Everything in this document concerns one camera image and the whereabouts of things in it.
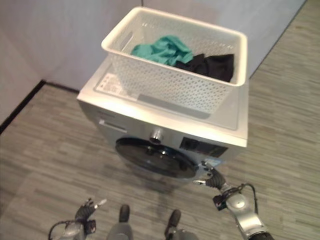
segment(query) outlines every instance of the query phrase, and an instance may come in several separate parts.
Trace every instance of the robotic arm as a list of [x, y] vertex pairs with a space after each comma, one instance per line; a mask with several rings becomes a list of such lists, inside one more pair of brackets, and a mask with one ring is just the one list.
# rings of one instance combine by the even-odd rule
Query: robotic arm
[[[235, 219], [244, 240], [274, 240], [268, 233], [267, 227], [258, 216], [257, 199], [255, 188], [251, 184], [242, 184], [239, 187], [232, 187], [225, 178], [209, 163], [204, 162], [204, 167], [208, 169], [211, 177], [207, 180], [195, 180], [193, 183], [206, 185], [211, 188], [217, 188], [220, 195], [213, 198], [216, 208], [221, 211], [227, 208]], [[241, 190], [245, 186], [252, 187], [254, 193], [255, 211], [253, 211], [249, 202]]]
[[74, 220], [59, 221], [54, 224], [48, 234], [48, 240], [51, 238], [52, 231], [58, 225], [65, 225], [64, 233], [59, 240], [85, 240], [87, 235], [93, 234], [96, 231], [96, 221], [88, 220], [89, 217], [95, 212], [95, 210], [101, 205], [107, 202], [103, 199], [98, 204], [94, 204], [91, 198], [89, 198], [80, 208], [77, 210]]

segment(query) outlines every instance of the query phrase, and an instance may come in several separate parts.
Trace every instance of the perforated basket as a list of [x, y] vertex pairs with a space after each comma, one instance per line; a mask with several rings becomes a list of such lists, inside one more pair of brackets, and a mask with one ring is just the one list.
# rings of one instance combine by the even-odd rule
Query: perforated basket
[[[234, 54], [230, 82], [130, 55], [138, 44], [175, 35], [194, 55]], [[233, 88], [243, 85], [247, 37], [237, 31], [145, 7], [132, 9], [102, 41], [115, 72], [128, 91], [182, 107], [213, 113]]]

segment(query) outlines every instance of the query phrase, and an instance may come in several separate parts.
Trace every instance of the wood-grain floor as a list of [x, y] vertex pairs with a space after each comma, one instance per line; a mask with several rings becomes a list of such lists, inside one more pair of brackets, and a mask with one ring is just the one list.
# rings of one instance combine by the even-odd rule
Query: wood-grain floor
[[[219, 170], [256, 186], [259, 214], [277, 240], [320, 239], [320, 1], [309, 0], [250, 82], [248, 148]], [[214, 190], [137, 176], [89, 122], [76, 95], [45, 86], [0, 137], [0, 239], [46, 239], [86, 198], [105, 239], [121, 204], [136, 240], [163, 239], [175, 208], [201, 240], [241, 239]], [[249, 190], [244, 193], [251, 199]]]

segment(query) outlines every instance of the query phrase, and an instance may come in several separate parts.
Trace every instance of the washing machine top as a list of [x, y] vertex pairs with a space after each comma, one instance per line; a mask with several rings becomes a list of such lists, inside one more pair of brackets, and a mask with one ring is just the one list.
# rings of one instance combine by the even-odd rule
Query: washing machine top
[[213, 114], [178, 107], [122, 89], [107, 57], [82, 88], [77, 99], [155, 126], [246, 147], [248, 94], [248, 83], [234, 89]]

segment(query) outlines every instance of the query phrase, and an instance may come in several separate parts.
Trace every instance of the washing machine door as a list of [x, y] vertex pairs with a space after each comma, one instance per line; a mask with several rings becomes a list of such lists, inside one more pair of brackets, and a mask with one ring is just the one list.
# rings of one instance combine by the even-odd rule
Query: washing machine door
[[152, 172], [173, 177], [192, 178], [198, 166], [185, 154], [164, 145], [139, 138], [120, 138], [116, 151], [126, 160]]

